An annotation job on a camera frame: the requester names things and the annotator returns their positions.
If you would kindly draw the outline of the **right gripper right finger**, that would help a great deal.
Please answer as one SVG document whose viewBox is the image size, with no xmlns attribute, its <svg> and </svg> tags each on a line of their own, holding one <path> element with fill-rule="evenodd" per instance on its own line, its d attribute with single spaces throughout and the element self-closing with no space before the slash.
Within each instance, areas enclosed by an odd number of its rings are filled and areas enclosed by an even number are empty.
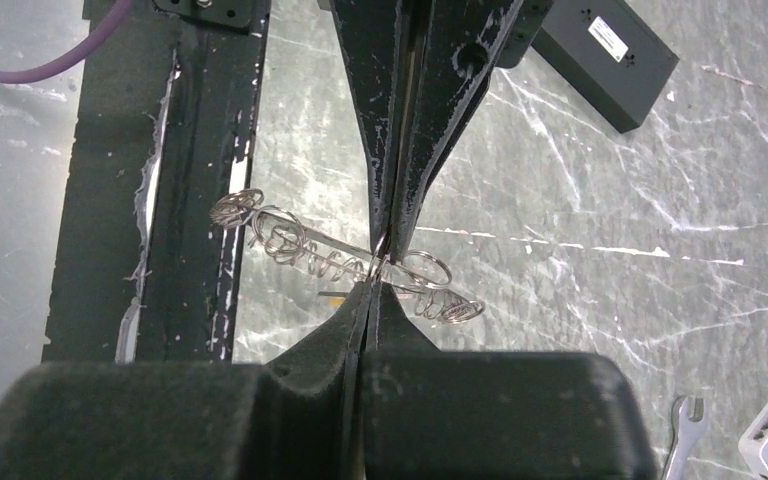
<svg viewBox="0 0 768 480">
<path fill-rule="evenodd" d="M 393 285 L 372 284 L 365 352 L 430 354 L 440 349 L 408 318 Z"/>
</svg>

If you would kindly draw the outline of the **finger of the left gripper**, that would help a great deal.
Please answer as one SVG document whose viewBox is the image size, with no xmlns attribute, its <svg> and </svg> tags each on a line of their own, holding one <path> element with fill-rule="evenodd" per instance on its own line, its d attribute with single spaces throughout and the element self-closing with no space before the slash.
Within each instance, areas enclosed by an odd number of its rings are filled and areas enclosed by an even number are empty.
<svg viewBox="0 0 768 480">
<path fill-rule="evenodd" d="M 389 214 L 390 258 L 406 255 L 425 195 L 516 22 L 520 1 L 428 1 L 408 64 Z"/>
<path fill-rule="evenodd" d="M 379 255 L 405 255 L 418 218 L 411 152 L 416 1 L 333 1 L 331 13 L 365 155 Z"/>
</svg>

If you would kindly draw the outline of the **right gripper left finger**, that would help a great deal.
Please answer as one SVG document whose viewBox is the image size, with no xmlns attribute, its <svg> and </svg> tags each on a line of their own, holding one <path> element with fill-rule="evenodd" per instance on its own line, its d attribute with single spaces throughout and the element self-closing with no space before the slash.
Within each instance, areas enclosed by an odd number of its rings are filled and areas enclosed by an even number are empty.
<svg viewBox="0 0 768 480">
<path fill-rule="evenodd" d="M 367 330 L 371 285 L 354 285 L 343 304 L 287 351 L 266 364 L 270 379 L 302 397 L 342 389 L 346 361 L 358 353 Z"/>
</svg>

